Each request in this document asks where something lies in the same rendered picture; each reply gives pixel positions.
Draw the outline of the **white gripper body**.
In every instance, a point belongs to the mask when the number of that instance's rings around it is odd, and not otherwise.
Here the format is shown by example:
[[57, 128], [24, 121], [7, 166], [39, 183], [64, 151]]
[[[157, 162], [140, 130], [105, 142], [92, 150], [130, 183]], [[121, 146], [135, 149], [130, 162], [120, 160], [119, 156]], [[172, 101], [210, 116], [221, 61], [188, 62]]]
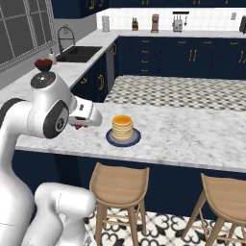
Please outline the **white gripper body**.
[[79, 105], [69, 114], [68, 123], [73, 126], [100, 126], [102, 114], [93, 105]]

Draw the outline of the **pancake stack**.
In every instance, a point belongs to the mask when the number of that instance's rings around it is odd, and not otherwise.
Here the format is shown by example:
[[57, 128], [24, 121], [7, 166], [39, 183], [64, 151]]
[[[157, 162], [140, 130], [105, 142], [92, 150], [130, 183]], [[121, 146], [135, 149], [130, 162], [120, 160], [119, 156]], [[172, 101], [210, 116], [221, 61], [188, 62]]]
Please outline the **pancake stack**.
[[112, 136], [116, 139], [128, 139], [133, 135], [133, 120], [129, 115], [118, 114], [112, 119]]

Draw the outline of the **navy counter island base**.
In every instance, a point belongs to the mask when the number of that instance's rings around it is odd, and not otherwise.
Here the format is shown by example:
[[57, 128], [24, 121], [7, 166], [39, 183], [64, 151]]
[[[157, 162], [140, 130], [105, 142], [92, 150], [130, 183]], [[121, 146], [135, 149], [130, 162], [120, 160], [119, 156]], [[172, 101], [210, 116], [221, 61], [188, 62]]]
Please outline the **navy counter island base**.
[[96, 163], [150, 169], [145, 209], [189, 216], [202, 191], [201, 175], [246, 181], [246, 171], [230, 172], [124, 160], [95, 159], [16, 150], [12, 159], [15, 174], [31, 190], [44, 182], [89, 187]]

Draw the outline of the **navy sink cupboards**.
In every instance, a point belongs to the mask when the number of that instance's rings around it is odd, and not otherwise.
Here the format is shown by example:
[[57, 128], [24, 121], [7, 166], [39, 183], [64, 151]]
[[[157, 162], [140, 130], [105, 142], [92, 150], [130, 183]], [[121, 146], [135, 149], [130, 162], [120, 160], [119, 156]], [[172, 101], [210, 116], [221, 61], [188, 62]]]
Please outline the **navy sink cupboards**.
[[81, 98], [103, 103], [108, 93], [106, 54], [82, 76], [71, 92]]

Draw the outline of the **blue round plate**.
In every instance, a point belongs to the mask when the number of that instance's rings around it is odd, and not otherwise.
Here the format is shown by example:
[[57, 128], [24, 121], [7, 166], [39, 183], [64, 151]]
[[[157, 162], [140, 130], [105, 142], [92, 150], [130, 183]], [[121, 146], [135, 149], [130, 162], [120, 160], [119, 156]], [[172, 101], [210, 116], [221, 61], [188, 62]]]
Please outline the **blue round plate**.
[[112, 135], [112, 130], [108, 130], [106, 133], [106, 140], [109, 144], [116, 147], [130, 147], [139, 143], [141, 140], [141, 133], [137, 129], [133, 129], [133, 135], [128, 139], [116, 139]]

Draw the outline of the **grey dishwasher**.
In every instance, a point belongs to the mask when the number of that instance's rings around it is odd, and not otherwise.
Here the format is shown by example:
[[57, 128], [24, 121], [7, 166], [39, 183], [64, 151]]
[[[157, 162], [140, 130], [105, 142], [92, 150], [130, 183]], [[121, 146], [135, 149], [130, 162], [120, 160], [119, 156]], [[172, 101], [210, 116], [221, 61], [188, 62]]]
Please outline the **grey dishwasher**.
[[115, 80], [115, 54], [113, 44], [106, 51], [106, 61], [108, 76], [108, 92], [111, 92]]

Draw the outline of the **black sink basin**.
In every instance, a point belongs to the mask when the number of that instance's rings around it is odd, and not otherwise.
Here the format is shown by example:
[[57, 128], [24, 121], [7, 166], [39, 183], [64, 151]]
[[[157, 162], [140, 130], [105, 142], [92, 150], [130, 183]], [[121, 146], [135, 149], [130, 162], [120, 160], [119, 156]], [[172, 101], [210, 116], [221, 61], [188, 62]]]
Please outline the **black sink basin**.
[[92, 57], [98, 54], [101, 49], [101, 46], [72, 46], [57, 55], [57, 61], [87, 63]]

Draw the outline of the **white soap dispenser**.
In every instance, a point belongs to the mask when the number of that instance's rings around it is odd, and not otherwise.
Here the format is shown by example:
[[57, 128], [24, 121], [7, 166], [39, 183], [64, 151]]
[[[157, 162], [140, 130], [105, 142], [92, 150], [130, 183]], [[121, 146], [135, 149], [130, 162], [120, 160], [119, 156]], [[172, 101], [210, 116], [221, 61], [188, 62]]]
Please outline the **white soap dispenser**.
[[52, 64], [55, 65], [57, 64], [57, 59], [56, 59], [56, 55], [55, 53], [53, 52], [52, 48], [50, 48], [50, 52], [49, 52], [49, 60], [52, 61]]

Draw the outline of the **wooden bar stool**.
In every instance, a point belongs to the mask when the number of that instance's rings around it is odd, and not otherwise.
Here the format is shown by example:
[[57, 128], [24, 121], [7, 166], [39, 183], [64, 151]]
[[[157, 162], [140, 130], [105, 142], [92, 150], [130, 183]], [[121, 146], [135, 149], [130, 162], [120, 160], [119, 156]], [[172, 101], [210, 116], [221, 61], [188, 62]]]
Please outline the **wooden bar stool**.
[[89, 190], [95, 194], [97, 201], [95, 240], [98, 246], [101, 246], [101, 232], [107, 224], [129, 226], [133, 245], [138, 246], [138, 220], [142, 222], [142, 231], [146, 234], [144, 198], [149, 173], [149, 167], [134, 169], [96, 163]]
[[[184, 229], [182, 239], [200, 216], [200, 229], [204, 231], [206, 244], [212, 246], [215, 240], [223, 240], [225, 246], [231, 242], [246, 245], [246, 181], [232, 178], [215, 178], [201, 174], [203, 190]], [[202, 207], [208, 203], [217, 216], [212, 228], [207, 228]]]

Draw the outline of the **dark bowl of red fruit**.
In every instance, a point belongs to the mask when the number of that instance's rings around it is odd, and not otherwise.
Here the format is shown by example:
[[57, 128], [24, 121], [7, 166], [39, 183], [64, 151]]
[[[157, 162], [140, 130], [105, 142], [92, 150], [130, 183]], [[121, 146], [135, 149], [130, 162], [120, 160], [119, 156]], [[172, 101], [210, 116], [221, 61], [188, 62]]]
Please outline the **dark bowl of red fruit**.
[[48, 72], [52, 67], [52, 61], [49, 59], [36, 60], [35, 66], [41, 72]]

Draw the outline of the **black spring tap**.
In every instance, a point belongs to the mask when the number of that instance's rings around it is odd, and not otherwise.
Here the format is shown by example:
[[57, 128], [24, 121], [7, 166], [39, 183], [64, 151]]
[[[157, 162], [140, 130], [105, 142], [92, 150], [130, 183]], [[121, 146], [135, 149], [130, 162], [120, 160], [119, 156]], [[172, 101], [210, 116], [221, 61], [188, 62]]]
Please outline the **black spring tap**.
[[73, 44], [76, 44], [74, 33], [67, 26], [62, 26], [58, 29], [58, 44], [59, 44], [60, 53], [63, 52], [63, 47], [62, 47], [63, 40], [71, 40]]

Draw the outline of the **navy base cupboard run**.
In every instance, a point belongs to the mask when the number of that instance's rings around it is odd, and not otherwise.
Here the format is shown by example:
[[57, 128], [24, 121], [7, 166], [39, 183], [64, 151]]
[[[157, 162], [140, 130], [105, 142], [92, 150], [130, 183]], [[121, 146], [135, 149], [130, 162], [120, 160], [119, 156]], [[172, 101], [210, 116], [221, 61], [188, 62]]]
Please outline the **navy base cupboard run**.
[[246, 80], [246, 40], [224, 37], [119, 37], [119, 75]]

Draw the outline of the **grey framed window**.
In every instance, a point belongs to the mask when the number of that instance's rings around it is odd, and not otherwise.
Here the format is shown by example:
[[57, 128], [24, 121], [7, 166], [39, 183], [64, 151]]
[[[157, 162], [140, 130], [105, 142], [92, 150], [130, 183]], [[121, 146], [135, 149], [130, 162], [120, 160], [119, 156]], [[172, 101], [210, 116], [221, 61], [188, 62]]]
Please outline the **grey framed window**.
[[0, 73], [55, 42], [51, 0], [0, 0]]

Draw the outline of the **silver toaster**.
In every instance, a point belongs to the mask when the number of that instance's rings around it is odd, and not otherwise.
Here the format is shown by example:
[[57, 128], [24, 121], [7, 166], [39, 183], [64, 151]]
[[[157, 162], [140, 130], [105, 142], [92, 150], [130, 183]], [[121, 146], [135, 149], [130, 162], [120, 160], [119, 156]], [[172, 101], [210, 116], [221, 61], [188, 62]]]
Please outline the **silver toaster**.
[[183, 21], [176, 18], [173, 20], [172, 26], [174, 32], [181, 32], [183, 30]]

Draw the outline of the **black countertop appliance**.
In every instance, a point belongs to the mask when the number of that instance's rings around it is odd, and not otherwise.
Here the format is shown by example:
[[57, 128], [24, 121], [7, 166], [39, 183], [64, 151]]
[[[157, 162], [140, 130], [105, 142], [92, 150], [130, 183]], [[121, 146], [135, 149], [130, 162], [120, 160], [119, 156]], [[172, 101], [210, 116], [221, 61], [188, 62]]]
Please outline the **black countertop appliance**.
[[239, 32], [241, 32], [242, 34], [246, 34], [246, 15], [243, 15], [241, 18]]

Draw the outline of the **navy wall cupboards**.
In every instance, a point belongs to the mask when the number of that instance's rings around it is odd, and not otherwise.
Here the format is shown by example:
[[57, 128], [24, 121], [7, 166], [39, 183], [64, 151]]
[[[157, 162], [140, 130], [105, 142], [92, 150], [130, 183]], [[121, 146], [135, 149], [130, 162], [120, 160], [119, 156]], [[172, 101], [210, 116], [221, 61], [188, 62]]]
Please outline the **navy wall cupboards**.
[[51, 0], [55, 18], [76, 19], [108, 8], [246, 8], [246, 0]]

